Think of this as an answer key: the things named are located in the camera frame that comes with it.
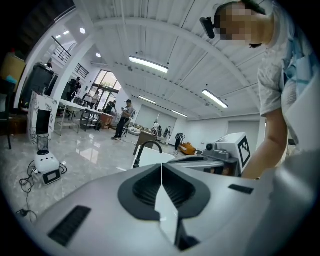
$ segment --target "dark pants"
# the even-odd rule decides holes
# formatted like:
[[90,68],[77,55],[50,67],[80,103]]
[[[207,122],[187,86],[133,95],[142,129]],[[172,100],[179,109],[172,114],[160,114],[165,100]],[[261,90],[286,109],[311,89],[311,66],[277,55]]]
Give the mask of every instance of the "dark pants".
[[175,141],[175,146],[174,146],[175,150],[178,150],[178,147],[179,147],[179,145],[180,145],[180,142],[181,142],[181,138],[178,138],[178,139]]
[[118,125],[116,126],[115,137],[121,138],[122,132],[124,130],[124,126],[128,122],[128,120],[129,120],[129,118],[127,118],[127,117],[121,117]]

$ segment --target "recessed light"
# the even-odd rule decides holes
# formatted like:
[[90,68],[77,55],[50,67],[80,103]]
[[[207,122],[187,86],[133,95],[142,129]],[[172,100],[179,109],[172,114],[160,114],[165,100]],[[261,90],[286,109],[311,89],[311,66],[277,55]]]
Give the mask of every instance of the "recessed light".
[[184,118],[187,118],[187,116],[185,115],[185,114],[181,114],[181,113],[179,113],[179,112],[177,112],[177,111],[174,111],[174,110],[171,110],[173,113],[176,113],[176,114],[178,114],[178,115],[180,115],[180,116],[183,116]]
[[217,96],[215,96],[212,92],[208,91],[207,89],[204,89],[202,93],[209,97],[211,100],[213,100],[215,103],[219,104],[224,109],[228,108],[228,105],[225,104],[221,99],[219,99]]
[[150,103],[152,103],[152,104],[157,104],[155,101],[150,100],[150,99],[147,99],[147,98],[145,98],[145,97],[139,96],[139,98],[142,99],[142,100],[145,100],[145,101],[147,101],[147,102],[150,102]]
[[159,71],[161,71],[163,73],[167,73],[168,70],[169,70],[169,68],[167,68],[166,66],[162,66],[162,65],[153,63],[151,61],[148,61],[148,60],[145,60],[145,59],[142,59],[142,58],[137,58],[137,57],[130,56],[129,60],[131,62],[133,62],[133,63],[141,64],[141,65],[147,66],[149,68],[152,68],[152,69],[155,69],[155,70],[159,70]]

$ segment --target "large window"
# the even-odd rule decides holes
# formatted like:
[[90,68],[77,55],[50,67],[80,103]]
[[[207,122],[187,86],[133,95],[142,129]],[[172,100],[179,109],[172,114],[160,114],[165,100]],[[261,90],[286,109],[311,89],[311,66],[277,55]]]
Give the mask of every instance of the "large window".
[[116,100],[117,91],[120,91],[121,84],[112,72],[101,70],[94,81],[89,94],[94,96],[96,91],[100,92],[97,110],[104,110],[108,102]]

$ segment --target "marble floor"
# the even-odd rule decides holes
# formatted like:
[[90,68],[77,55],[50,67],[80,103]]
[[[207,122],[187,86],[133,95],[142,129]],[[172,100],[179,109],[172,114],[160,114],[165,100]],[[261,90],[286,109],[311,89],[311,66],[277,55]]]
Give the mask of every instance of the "marble floor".
[[[132,166],[138,137],[128,134],[122,140],[111,140],[115,131],[64,128],[62,136],[52,134],[49,150],[67,167],[67,173],[52,184],[35,184],[28,196],[29,207],[38,216],[85,183],[119,172]],[[37,152],[26,134],[11,136],[9,150],[6,136],[0,136],[0,185],[13,211],[27,209],[26,197],[19,180],[27,178],[27,168]],[[173,146],[161,145],[164,153],[173,154]]]

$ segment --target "ceiling light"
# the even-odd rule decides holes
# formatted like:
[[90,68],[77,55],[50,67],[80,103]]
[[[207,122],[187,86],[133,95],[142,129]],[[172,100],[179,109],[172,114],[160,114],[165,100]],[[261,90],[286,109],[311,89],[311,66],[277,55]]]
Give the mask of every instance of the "ceiling light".
[[180,115],[180,116],[183,116],[184,118],[187,118],[187,116],[185,115],[185,114],[181,114],[181,113],[179,113],[179,112],[177,112],[177,111],[174,111],[174,110],[171,110],[173,113],[176,113],[176,114],[178,114],[178,115]]
[[145,97],[139,96],[139,98],[142,99],[142,100],[145,100],[145,101],[147,101],[147,102],[150,102],[150,103],[153,103],[153,104],[157,104],[156,102],[154,102],[154,101],[152,101],[152,100],[150,100],[150,99],[147,99],[147,98],[145,98]]
[[209,97],[211,100],[213,100],[214,102],[218,103],[221,107],[223,107],[224,109],[228,108],[228,105],[225,104],[223,101],[221,101],[217,96],[215,96],[213,93],[211,93],[210,91],[208,91],[207,89],[204,89],[202,91],[202,93]]
[[167,68],[166,66],[161,66],[159,64],[156,64],[156,63],[153,63],[151,61],[148,61],[148,60],[145,60],[145,59],[142,59],[142,58],[137,58],[137,57],[133,57],[133,56],[130,56],[129,57],[129,60],[133,63],[138,63],[138,64],[141,64],[141,65],[144,65],[144,66],[147,66],[149,68],[152,68],[152,69],[155,69],[155,70],[159,70],[163,73],[167,73],[169,68]]

